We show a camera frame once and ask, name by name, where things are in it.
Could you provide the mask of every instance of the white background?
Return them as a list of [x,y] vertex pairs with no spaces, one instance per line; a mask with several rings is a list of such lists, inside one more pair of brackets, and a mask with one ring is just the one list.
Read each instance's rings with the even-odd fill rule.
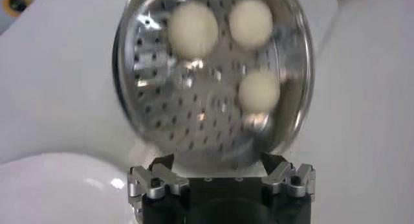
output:
[[317,223],[414,222],[414,0],[339,0],[294,159]]
[[[414,1],[339,1],[292,160],[317,169],[317,223],[413,223]],[[38,0],[2,35],[1,162],[45,150],[139,161],[110,73],[124,2]]]

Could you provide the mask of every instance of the hole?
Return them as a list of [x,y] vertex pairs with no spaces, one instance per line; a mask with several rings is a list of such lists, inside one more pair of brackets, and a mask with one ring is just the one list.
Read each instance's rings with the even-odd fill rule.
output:
[[302,179],[301,179],[301,177],[299,177],[299,176],[297,176],[297,175],[293,175],[293,176],[290,178],[290,183],[291,183],[292,185],[299,186],[299,185],[302,183]]
[[25,0],[9,0],[8,6],[15,12],[23,12],[27,7],[27,3]]

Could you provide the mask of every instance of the white basin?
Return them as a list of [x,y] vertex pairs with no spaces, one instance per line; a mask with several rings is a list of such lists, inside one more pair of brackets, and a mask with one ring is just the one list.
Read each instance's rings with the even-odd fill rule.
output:
[[124,172],[97,159],[49,153],[0,166],[0,223],[135,223]]

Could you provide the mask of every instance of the dough ball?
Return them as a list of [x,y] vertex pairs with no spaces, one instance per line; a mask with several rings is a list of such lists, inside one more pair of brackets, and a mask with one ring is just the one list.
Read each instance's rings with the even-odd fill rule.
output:
[[229,17],[233,39],[244,49],[264,45],[273,31],[272,12],[262,0],[239,0]]
[[219,28],[213,12],[199,2],[174,9],[168,21],[168,38],[173,51],[186,59],[207,56],[217,43]]
[[239,101],[242,109],[251,113],[267,113],[278,102],[279,82],[271,72],[254,71],[240,83]]

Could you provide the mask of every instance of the yellow object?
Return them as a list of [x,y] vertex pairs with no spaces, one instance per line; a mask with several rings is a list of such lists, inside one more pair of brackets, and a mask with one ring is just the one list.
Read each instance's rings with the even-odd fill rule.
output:
[[[24,2],[26,3],[27,6],[29,6],[32,0],[24,0]],[[10,0],[3,0],[3,8],[9,16],[17,17],[21,13],[21,12],[16,12],[10,7]]]

